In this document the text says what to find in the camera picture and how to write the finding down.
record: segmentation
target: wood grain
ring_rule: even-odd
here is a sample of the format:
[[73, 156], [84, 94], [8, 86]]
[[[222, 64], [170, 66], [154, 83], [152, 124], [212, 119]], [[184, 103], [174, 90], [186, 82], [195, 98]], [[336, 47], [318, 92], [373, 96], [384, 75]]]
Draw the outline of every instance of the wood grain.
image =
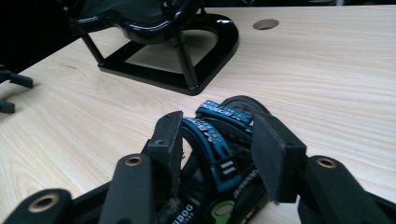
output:
[[[230, 17], [238, 51], [198, 96], [102, 73], [78, 40], [22, 72], [27, 91], [3, 85], [17, 105], [0, 115], [0, 220], [27, 196], [63, 188], [77, 197], [109, 181], [122, 156], [139, 152], [161, 116], [194, 116], [205, 100], [248, 95], [308, 146], [342, 162], [363, 187], [396, 203], [396, 7], [212, 8]], [[254, 22], [279, 20], [271, 30]], [[117, 29], [92, 34], [110, 54], [128, 40]], [[195, 62], [213, 36], [188, 36]], [[131, 63], [179, 69], [169, 46]], [[252, 223], [299, 223], [295, 204], [269, 204]]]

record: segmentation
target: wooden table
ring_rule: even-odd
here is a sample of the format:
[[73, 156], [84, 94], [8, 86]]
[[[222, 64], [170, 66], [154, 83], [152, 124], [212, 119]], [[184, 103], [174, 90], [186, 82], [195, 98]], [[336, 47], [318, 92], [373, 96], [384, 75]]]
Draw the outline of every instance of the wooden table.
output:
[[[396, 6], [209, 11], [236, 23], [240, 45], [198, 96], [102, 73], [81, 40], [22, 72], [35, 80], [32, 90], [2, 85], [0, 99], [17, 112], [0, 115], [0, 220], [39, 190], [77, 197], [106, 183], [117, 160], [139, 152], [166, 113], [192, 117], [205, 100], [241, 94], [267, 106], [308, 155], [339, 160], [366, 190], [395, 203]], [[252, 28], [263, 19], [280, 24]], [[105, 55], [128, 41], [117, 29], [92, 37]], [[188, 38], [196, 61], [211, 36], [200, 35], [201, 44]], [[177, 69], [172, 54], [158, 53], [166, 49], [131, 60]], [[252, 221], [299, 222], [296, 204], [268, 204]]]

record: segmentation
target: light wood surface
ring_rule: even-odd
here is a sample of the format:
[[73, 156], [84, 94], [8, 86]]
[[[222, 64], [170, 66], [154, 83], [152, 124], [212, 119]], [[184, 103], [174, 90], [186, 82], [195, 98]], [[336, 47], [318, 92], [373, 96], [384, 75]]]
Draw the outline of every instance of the light wood surface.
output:
[[[42, 189], [77, 197], [106, 183], [117, 160], [139, 152], [166, 113], [192, 117], [205, 100], [240, 94], [280, 118], [308, 155], [339, 160], [366, 190], [396, 203], [396, 6], [209, 11], [236, 23], [240, 45], [198, 96], [102, 73], [81, 40], [22, 72], [35, 80], [32, 90], [1, 86], [0, 99], [17, 112], [0, 114], [0, 221]], [[263, 19], [280, 24], [252, 28]], [[105, 55], [128, 41], [117, 29], [92, 37]], [[189, 39], [195, 52], [200, 44]], [[160, 52], [166, 45], [153, 49], [131, 61], [177, 70], [172, 54]], [[268, 204], [252, 223], [300, 221], [296, 204]]]

